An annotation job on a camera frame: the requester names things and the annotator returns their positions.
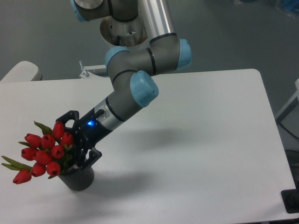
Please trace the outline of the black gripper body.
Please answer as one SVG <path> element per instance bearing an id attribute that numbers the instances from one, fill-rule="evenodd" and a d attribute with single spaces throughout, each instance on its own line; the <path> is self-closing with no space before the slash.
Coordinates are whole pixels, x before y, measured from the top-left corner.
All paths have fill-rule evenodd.
<path id="1" fill-rule="evenodd" d="M 97 112 L 91 109 L 83 117 L 79 118 L 78 111 L 70 111 L 71 119 L 74 120 L 72 126 L 72 135 L 77 151 L 87 151 L 94 147 L 100 140 L 112 132 L 97 120 L 104 115 L 104 110 L 99 109 Z"/>

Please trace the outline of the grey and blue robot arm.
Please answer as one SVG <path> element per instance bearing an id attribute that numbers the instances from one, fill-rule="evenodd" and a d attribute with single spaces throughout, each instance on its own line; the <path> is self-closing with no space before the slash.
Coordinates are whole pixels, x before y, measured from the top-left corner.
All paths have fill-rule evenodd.
<path id="1" fill-rule="evenodd" d="M 84 116 L 69 111 L 59 118 L 63 123 L 74 122 L 68 128 L 74 146 L 64 168 L 85 169 L 101 157 L 95 145 L 158 96 L 153 76 L 189 66 L 192 51 L 187 40 L 177 37 L 165 0 L 73 0 L 71 5 L 81 21 L 110 16 L 129 28 L 141 17 L 141 29 L 149 39 L 149 47 L 137 51 L 119 43 L 111 48 L 105 66 L 113 92 Z"/>

